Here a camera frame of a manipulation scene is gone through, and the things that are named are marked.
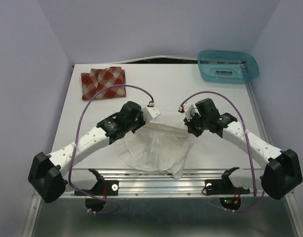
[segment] lavender wall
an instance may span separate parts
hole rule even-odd
[[[32,158],[51,149],[70,75],[36,0],[0,1],[0,237],[22,234]]]
[[[303,171],[303,0],[281,0],[252,55],[265,126],[275,145],[297,151]],[[303,184],[296,197],[303,221]]]
[[[279,0],[38,0],[73,63],[250,52]]]

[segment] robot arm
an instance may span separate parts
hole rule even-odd
[[[93,152],[123,138],[127,132],[135,132],[160,114],[156,106],[147,106],[142,109],[132,101],[127,102],[120,112],[102,120],[79,139],[73,166]],[[46,203],[56,200],[64,192],[71,191],[69,188],[66,189],[68,182],[64,176],[69,171],[74,146],[75,144],[72,143],[48,155],[39,153],[33,159],[28,181]],[[94,174],[93,179],[78,179],[80,188],[89,189],[100,180],[101,177],[97,171],[90,171]]]
[[[198,137],[204,130],[209,130],[248,152],[245,131],[234,116],[228,113],[220,115],[211,99],[199,101],[195,106],[198,113],[193,105],[179,108],[180,112],[186,113],[184,123],[189,133]],[[281,199],[303,181],[297,154],[290,149],[283,151],[274,147],[249,131],[246,133],[252,157],[262,168],[255,171],[256,188],[274,199]],[[206,180],[208,184],[207,195],[233,194],[237,188],[253,187],[251,171],[239,167],[225,171],[221,179]]]

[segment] blue tray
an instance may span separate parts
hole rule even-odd
[[[243,52],[204,50],[198,65],[201,77],[210,82],[244,84],[259,76],[256,60]]]

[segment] white tissue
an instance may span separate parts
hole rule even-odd
[[[123,162],[135,169],[166,170],[174,178],[181,178],[193,140],[194,136],[185,129],[150,122],[118,140],[115,151]]]

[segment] checkered napkin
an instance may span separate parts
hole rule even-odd
[[[90,100],[96,92],[117,84],[126,84],[125,71],[121,67],[91,69],[90,73],[81,73],[82,99]],[[124,87],[114,87],[96,96],[96,100],[126,97]]]

